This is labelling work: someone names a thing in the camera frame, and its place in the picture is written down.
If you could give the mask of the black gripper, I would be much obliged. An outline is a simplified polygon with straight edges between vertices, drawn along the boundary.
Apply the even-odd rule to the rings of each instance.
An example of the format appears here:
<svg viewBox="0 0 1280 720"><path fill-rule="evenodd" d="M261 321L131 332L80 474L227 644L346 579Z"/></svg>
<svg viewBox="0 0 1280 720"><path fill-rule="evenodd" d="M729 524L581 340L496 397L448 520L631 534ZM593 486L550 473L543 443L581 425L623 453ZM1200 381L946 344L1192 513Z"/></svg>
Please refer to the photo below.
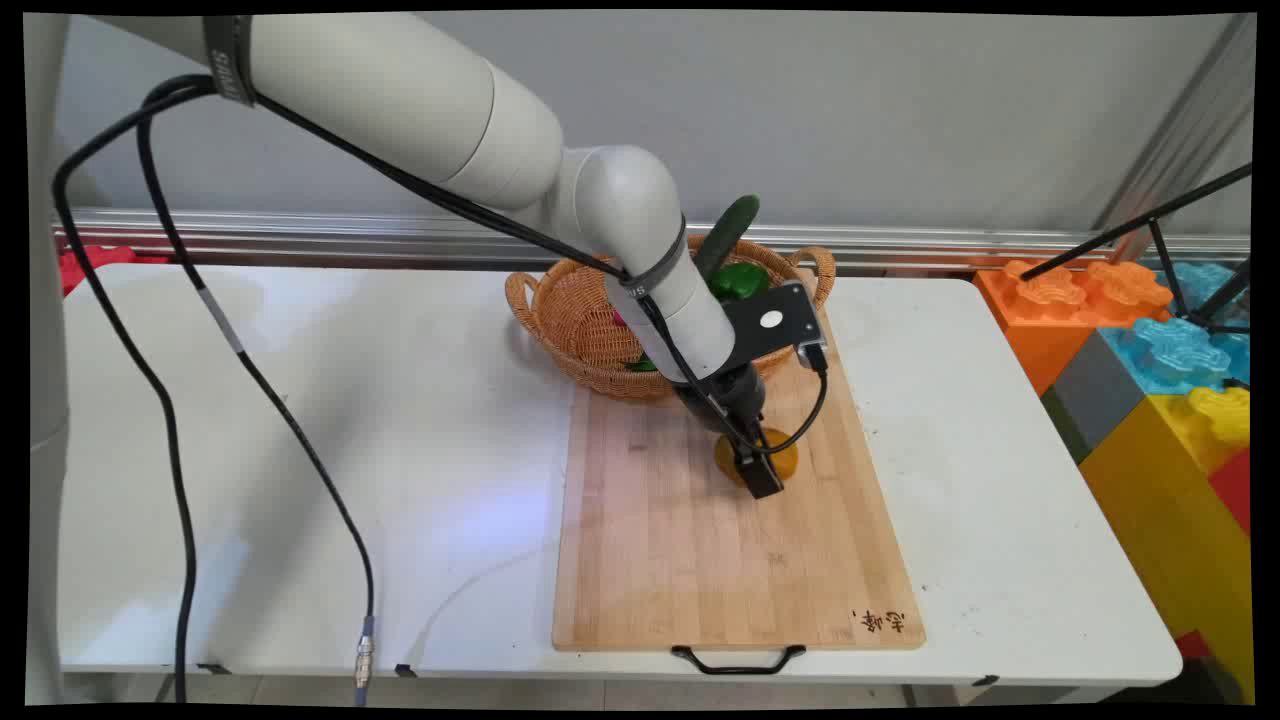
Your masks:
<svg viewBox="0 0 1280 720"><path fill-rule="evenodd" d="M705 396L691 386L676 383L675 395L703 429L721 433L719 470L753 498L765 498L785 489L785 474L771 452L787 436L762 425L765 384L751 363L699 380Z"/></svg>

